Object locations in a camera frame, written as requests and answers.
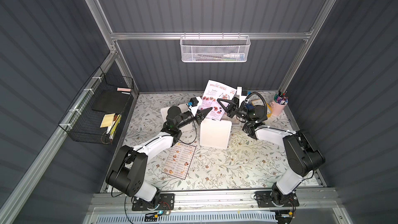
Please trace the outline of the pink special menu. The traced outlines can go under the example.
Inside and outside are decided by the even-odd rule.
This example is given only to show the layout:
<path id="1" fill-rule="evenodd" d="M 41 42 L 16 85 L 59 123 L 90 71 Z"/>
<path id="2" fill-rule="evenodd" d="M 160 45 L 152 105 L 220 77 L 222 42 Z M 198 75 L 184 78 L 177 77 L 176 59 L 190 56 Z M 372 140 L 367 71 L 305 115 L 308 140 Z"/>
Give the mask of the pink special menu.
<path id="1" fill-rule="evenodd" d="M 217 102 L 217 100 L 231 100 L 234 98 L 235 93 L 235 88 L 223 83 L 209 80 L 202 95 L 202 105 L 199 107 L 199 109 L 203 110 L 211 107 L 212 110 L 206 117 L 212 120 L 221 120 L 222 116 L 225 114 L 225 111 Z"/>

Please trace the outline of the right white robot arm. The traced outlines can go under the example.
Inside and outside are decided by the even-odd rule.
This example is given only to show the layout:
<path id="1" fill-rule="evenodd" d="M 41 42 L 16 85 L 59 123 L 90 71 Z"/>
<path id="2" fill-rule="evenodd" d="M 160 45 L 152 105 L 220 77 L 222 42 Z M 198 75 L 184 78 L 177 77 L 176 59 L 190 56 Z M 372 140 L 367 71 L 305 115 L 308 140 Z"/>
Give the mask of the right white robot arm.
<path id="1" fill-rule="evenodd" d="M 284 148 L 289 167 L 273 184 L 270 196 L 266 197 L 276 207 L 295 207 L 295 190 L 325 163 L 325 157 L 312 136 L 305 130 L 285 131 L 272 128 L 267 120 L 268 106 L 258 92 L 239 95 L 231 100 L 218 98 L 217 102 L 229 118 L 242 119 L 242 130 L 252 139 L 267 141 Z"/>

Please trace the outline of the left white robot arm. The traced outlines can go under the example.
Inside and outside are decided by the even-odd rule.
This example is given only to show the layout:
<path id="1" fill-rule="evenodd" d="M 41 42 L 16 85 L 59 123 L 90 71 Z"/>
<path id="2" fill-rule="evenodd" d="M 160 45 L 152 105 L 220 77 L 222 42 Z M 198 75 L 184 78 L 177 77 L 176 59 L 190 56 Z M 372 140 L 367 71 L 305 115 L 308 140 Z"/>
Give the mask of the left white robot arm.
<path id="1" fill-rule="evenodd" d="M 179 141 L 181 128 L 196 122 L 200 124 L 212 108 L 181 112 L 178 106 L 167 111 L 166 122 L 158 135 L 134 147 L 124 145 L 118 150 L 105 182 L 128 197 L 135 197 L 155 208 L 160 202 L 160 189 L 145 181 L 148 162 Z"/>

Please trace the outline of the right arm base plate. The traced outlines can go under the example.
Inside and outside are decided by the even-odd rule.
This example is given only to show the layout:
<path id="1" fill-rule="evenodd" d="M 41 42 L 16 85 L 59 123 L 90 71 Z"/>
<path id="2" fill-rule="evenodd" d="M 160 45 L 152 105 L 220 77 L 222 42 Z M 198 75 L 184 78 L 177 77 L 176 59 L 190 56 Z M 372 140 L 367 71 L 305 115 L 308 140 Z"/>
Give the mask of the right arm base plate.
<path id="1" fill-rule="evenodd" d="M 258 207 L 298 207 L 300 203 L 296 196 L 295 191 L 288 195 L 283 195 L 278 190 L 262 190 L 256 191 L 254 200 L 257 202 Z"/>

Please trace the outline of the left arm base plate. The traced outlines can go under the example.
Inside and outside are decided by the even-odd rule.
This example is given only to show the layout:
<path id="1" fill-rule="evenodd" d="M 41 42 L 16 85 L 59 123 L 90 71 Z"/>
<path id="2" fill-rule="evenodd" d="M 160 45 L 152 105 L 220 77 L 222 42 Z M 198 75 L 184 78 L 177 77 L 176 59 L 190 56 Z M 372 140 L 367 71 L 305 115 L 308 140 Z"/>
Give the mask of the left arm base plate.
<path id="1" fill-rule="evenodd" d="M 151 202 L 136 197 L 132 200 L 132 211 L 172 211 L 175 204 L 175 194 L 160 193 Z"/>

